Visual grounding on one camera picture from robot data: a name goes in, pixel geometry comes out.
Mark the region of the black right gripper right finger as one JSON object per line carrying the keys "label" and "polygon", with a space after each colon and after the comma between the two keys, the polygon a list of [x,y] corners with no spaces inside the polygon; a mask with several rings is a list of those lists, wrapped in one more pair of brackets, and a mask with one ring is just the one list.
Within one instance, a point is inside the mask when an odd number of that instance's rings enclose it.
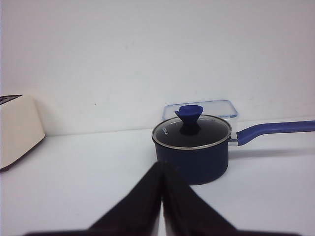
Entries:
{"label": "black right gripper right finger", "polygon": [[163,171],[163,211],[168,236],[240,236],[229,221],[202,200],[167,163]]}

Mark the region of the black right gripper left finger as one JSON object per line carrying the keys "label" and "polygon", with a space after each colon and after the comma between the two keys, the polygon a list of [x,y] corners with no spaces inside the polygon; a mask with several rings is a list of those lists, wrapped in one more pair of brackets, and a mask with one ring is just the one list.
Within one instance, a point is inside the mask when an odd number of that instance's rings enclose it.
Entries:
{"label": "black right gripper left finger", "polygon": [[155,163],[134,188],[85,230],[31,232],[28,236],[156,236],[163,164]]}

